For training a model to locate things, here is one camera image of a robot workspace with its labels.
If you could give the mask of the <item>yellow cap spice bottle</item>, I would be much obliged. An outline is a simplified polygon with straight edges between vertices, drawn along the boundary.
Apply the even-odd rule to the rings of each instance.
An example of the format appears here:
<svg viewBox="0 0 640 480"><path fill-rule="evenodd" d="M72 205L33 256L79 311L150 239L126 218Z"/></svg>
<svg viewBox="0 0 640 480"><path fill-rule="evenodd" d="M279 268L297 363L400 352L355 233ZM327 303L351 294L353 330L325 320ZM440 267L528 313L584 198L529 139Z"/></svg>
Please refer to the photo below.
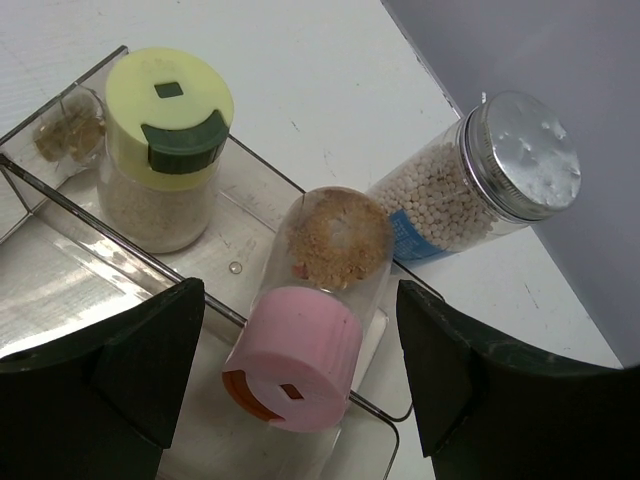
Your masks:
<svg viewBox="0 0 640 480"><path fill-rule="evenodd" d="M149 47L121 58L105 84L102 216L149 253L197 240L213 216L219 157L234 101L222 76L184 51Z"/></svg>

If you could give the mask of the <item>right silver lid pearl jar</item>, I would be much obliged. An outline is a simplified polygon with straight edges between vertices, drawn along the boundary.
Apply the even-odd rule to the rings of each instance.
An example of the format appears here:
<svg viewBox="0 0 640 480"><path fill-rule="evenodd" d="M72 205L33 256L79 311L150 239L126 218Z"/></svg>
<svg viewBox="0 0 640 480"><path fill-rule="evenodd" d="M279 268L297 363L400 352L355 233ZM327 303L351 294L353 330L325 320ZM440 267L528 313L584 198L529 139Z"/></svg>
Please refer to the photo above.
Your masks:
<svg viewBox="0 0 640 480"><path fill-rule="evenodd" d="M429 262L545 221L576 200L581 167L556 113L501 92L369 191L389 214L394 256Z"/></svg>

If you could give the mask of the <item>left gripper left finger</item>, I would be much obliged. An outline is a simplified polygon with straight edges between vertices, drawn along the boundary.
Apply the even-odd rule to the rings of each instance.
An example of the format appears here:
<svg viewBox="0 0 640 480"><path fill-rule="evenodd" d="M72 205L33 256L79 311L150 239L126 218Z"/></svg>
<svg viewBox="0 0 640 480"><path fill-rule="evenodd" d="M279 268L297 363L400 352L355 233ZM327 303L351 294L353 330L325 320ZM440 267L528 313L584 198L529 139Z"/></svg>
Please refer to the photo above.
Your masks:
<svg viewBox="0 0 640 480"><path fill-rule="evenodd" d="M204 283L1 360L4 479L153 479L199 340Z"/></svg>

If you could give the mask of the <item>pink cap spice bottle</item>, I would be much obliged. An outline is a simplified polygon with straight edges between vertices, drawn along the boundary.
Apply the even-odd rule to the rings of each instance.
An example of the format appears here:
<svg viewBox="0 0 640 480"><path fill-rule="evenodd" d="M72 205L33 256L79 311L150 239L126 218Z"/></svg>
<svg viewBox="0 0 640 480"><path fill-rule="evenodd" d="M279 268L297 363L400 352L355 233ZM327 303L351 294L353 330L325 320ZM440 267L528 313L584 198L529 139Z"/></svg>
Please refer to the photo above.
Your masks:
<svg viewBox="0 0 640 480"><path fill-rule="evenodd" d="M365 194L322 187L299 197L277 230L222 370L231 398L287 431L338 424L393 247L387 213Z"/></svg>

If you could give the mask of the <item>clear acrylic organizer tray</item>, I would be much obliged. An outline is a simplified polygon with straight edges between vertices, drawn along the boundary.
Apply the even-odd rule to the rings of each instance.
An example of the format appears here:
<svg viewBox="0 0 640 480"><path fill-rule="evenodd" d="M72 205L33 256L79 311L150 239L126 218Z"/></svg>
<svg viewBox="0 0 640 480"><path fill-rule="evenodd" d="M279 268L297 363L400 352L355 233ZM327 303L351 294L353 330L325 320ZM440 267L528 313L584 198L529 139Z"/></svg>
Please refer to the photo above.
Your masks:
<svg viewBox="0 0 640 480"><path fill-rule="evenodd" d="M186 277L207 307L162 479L385 479L412 404L396 320L394 266L364 330L351 402L335 427L295 434L238 407L220 371L258 291L271 243L301 188L236 139L226 143L209 228L190 247L149 255L119 237L98 205L102 144L75 161L58 120L96 118L119 47L1 140L1 351L32 348L131 308Z"/></svg>

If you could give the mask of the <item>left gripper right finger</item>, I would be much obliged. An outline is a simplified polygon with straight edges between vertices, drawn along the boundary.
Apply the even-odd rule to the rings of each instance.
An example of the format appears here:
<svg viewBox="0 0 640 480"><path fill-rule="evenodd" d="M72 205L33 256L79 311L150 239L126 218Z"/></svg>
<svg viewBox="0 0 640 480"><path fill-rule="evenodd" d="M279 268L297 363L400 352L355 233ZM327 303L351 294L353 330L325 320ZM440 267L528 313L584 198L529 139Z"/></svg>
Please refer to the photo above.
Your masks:
<svg viewBox="0 0 640 480"><path fill-rule="evenodd" d="M396 317L422 452L439 479L635 479L639 370L507 335L417 283Z"/></svg>

